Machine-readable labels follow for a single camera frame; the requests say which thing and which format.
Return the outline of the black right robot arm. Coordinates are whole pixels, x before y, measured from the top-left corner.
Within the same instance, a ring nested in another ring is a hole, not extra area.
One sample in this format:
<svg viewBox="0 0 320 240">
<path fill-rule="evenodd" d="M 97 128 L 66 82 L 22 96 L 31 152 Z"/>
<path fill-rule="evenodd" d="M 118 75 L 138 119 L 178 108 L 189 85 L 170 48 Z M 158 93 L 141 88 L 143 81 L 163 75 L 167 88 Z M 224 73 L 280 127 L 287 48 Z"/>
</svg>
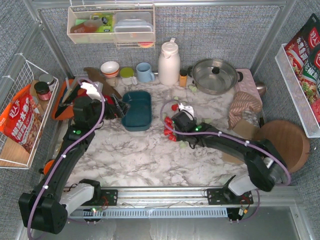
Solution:
<svg viewBox="0 0 320 240">
<path fill-rule="evenodd" d="M 208 123 L 197 124 L 185 110 L 171 119 L 177 141 L 187 142 L 191 148 L 199 146 L 219 150 L 245 163 L 248 173 L 228 180 L 228 194 L 241 196 L 256 189 L 270 192 L 277 184 L 290 183 L 287 165 L 270 140 L 245 140 Z"/>
</svg>

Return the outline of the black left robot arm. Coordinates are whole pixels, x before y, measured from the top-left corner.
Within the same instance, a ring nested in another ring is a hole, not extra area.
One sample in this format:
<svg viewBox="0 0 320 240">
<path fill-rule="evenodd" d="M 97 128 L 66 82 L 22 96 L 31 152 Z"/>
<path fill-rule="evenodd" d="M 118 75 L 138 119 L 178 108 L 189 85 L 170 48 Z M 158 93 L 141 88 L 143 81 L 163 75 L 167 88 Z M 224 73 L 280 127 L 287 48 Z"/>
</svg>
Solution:
<svg viewBox="0 0 320 240">
<path fill-rule="evenodd" d="M 63 194 L 63 190 L 101 122 L 126 115 L 129 104 L 115 95 L 111 99 L 112 104 L 89 96 L 75 99 L 72 106 L 74 123 L 68 127 L 63 137 L 57 158 L 33 191 L 23 193 L 18 200 L 22 221 L 28 230 L 58 234 L 74 210 L 88 201 L 100 198 L 101 187 L 95 180 L 85 180 L 67 194 Z"/>
</svg>

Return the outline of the teal storage basket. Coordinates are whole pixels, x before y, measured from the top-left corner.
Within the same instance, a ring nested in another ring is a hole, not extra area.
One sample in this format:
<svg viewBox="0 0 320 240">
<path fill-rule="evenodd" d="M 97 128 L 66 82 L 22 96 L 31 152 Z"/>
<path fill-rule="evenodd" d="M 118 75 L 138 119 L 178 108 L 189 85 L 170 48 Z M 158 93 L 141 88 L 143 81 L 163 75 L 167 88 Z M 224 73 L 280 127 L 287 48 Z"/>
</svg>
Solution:
<svg viewBox="0 0 320 240">
<path fill-rule="evenodd" d="M 129 109 L 121 123 L 129 132 L 143 132 L 150 128 L 152 116 L 152 97 L 147 91 L 129 91 L 123 95 L 122 101 Z"/>
</svg>

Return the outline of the striped pink cloth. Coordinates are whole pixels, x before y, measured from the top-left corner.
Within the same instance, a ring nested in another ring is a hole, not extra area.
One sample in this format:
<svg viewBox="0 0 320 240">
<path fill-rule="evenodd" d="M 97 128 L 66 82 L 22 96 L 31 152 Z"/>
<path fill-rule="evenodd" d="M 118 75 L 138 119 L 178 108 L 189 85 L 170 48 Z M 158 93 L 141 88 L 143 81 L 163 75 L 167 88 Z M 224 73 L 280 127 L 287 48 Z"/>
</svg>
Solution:
<svg viewBox="0 0 320 240">
<path fill-rule="evenodd" d="M 243 118 L 243 111 L 249 109 L 254 113 L 258 113 L 262 110 L 263 104 L 253 95 L 238 91 L 229 107 L 228 111 L 228 129 L 232 130 L 238 122 Z"/>
</svg>

